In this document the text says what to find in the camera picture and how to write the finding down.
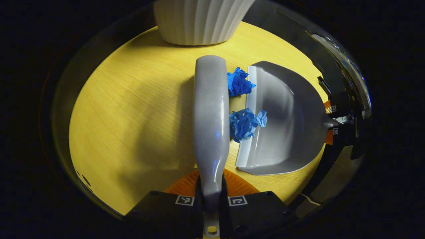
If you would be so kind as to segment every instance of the yellow table surface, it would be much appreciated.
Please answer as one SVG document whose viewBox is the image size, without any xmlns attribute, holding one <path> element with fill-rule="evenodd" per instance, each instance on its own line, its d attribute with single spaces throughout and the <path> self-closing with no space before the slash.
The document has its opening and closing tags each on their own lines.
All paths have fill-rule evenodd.
<svg viewBox="0 0 425 239">
<path fill-rule="evenodd" d="M 227 71 L 265 60 L 306 78 L 319 92 L 320 72 L 283 39 L 242 22 L 227 42 L 176 46 L 152 28 L 130 40 L 93 72 L 72 112 L 69 147 L 81 180 L 116 211 L 126 214 L 150 190 L 162 191 L 195 167 L 193 155 L 193 75 L 195 61 L 217 55 Z M 230 110 L 245 108 L 246 95 L 230 99 Z M 260 191 L 274 191 L 290 203 L 316 169 L 312 163 L 280 175 L 254 176 L 235 167 L 239 144 L 230 141 L 226 169 Z"/>
</svg>

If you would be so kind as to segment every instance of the round table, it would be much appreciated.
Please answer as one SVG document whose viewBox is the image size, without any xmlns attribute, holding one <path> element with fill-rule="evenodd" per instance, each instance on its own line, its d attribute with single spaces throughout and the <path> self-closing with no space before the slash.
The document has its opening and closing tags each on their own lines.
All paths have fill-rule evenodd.
<svg viewBox="0 0 425 239">
<path fill-rule="evenodd" d="M 162 191 L 190 173 L 193 154 L 195 61 L 217 55 L 227 71 L 270 61 L 306 78 L 323 102 L 320 71 L 283 39 L 241 22 L 234 36 L 212 46 L 164 42 L 157 27 L 133 38 L 92 73 L 75 103 L 69 147 L 81 181 L 103 202 L 126 214 L 150 190 Z M 230 98 L 230 110 L 245 108 L 246 96 Z M 313 175 L 324 150 L 293 173 L 254 176 L 235 167 L 239 144 L 230 141 L 226 169 L 259 191 L 273 191 L 289 204 Z"/>
</svg>

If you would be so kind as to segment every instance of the cable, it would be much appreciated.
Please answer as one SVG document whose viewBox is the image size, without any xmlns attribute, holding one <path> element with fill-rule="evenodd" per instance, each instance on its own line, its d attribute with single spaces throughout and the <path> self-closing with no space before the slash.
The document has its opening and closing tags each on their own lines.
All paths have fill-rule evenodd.
<svg viewBox="0 0 425 239">
<path fill-rule="evenodd" d="M 310 203 L 312 203 L 312 204 L 314 204 L 314 205 L 317 205 L 317 206 L 320 206 L 321 204 L 320 203 L 318 203 L 318 202 L 314 202 L 313 200 L 311 200 L 311 198 L 309 197 L 309 196 L 306 196 L 306 195 L 304 195 L 304 194 L 302 194 L 302 193 L 300 193 L 302 196 L 304 196 L 305 198 L 307 198 L 307 200 L 310 202 Z"/>
</svg>

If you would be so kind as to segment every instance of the wooden table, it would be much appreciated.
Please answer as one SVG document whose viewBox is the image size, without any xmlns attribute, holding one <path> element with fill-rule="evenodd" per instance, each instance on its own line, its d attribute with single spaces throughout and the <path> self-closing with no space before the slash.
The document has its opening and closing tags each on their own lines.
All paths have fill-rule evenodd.
<svg viewBox="0 0 425 239">
<path fill-rule="evenodd" d="M 306 78 L 325 102 L 320 72 L 281 38 L 242 22 L 235 35 L 213 46 L 175 46 L 150 29 L 127 42 L 93 72 L 72 113 L 69 146 L 83 182 L 102 201 L 126 214 L 150 190 L 164 190 L 195 167 L 193 75 L 204 55 L 227 61 L 227 71 L 266 60 Z M 230 110 L 245 108 L 246 96 L 230 99 Z M 281 175 L 254 176 L 235 168 L 239 144 L 230 142 L 226 169 L 260 191 L 274 191 L 290 203 L 305 187 L 324 146 L 305 168 Z"/>
</svg>

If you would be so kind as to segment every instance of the blue paper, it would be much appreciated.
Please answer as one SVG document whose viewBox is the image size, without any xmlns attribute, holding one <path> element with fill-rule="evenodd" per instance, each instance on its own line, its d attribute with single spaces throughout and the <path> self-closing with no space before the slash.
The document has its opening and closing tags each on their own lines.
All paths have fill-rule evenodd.
<svg viewBox="0 0 425 239">
<path fill-rule="evenodd" d="M 249 94 L 252 91 L 252 88 L 255 87 L 255 84 L 252 84 L 250 81 L 245 78 L 248 76 L 248 73 L 241 70 L 237 67 L 235 72 L 232 74 L 227 73 L 227 86 L 229 88 L 229 96 L 238 96 L 240 94 Z"/>
<path fill-rule="evenodd" d="M 255 137 L 254 131 L 257 126 L 265 127 L 267 124 L 267 112 L 261 110 L 258 116 L 255 116 L 249 108 L 238 112 L 232 112 L 229 115 L 230 135 L 240 143 L 241 140 Z"/>
</svg>

